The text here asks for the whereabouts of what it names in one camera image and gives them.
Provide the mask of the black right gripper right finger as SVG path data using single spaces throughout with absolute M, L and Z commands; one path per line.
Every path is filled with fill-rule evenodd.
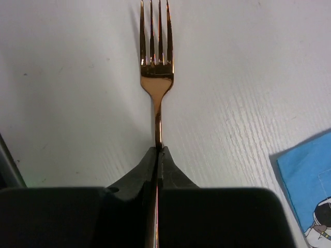
M 199 187 L 175 164 L 168 147 L 158 156 L 158 245 L 198 247 Z

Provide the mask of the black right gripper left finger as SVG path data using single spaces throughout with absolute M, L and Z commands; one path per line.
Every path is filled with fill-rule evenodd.
M 158 149 L 107 188 L 104 240 L 108 247 L 158 247 Z

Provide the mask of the copper fork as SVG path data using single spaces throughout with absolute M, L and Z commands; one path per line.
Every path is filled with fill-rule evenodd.
M 174 83 L 173 34 L 169 2 L 166 2 L 167 11 L 167 52 L 163 51 L 163 32 L 161 2 L 158 2 L 158 50 L 155 50 L 153 2 L 150 1 L 150 41 L 147 54 L 145 37 L 144 2 L 140 1 L 140 72 L 141 86 L 149 94 L 154 106 L 155 148 L 162 149 L 162 114 L 161 104 L 166 93 Z M 158 247 L 158 163 L 152 166 L 151 199 L 147 209 L 145 247 Z

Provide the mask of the blue space-print cloth placemat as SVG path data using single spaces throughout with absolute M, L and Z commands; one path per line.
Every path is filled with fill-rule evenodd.
M 330 247 L 330 130 L 269 158 L 307 245 Z

